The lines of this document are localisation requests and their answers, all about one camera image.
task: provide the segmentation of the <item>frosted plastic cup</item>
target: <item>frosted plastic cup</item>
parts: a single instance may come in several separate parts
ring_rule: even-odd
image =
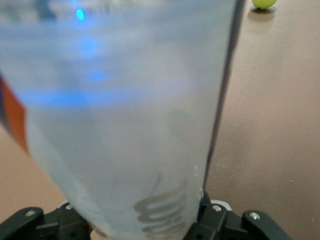
[[[90,224],[196,222],[243,1],[1,0],[2,124]]]

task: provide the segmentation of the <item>translucent cup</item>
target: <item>translucent cup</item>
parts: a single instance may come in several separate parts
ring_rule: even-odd
[[[0,117],[89,223],[196,222],[242,1],[2,0]]]

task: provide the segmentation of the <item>yellow-green ball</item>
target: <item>yellow-green ball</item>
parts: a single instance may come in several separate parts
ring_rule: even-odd
[[[268,9],[275,4],[276,1],[277,0],[252,0],[252,3],[258,9]]]

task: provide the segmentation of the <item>printed logo on cup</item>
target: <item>printed logo on cup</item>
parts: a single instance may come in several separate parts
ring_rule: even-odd
[[[138,221],[148,224],[142,230],[151,240],[168,240],[181,231],[186,222],[182,213],[186,208],[187,180],[179,186],[159,195],[139,201],[134,209],[140,213]]]

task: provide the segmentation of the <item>beige floor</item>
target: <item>beige floor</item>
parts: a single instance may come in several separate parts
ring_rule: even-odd
[[[320,1],[248,1],[207,182],[237,214],[269,213],[295,240],[320,239]],[[0,222],[62,194],[0,128]]]

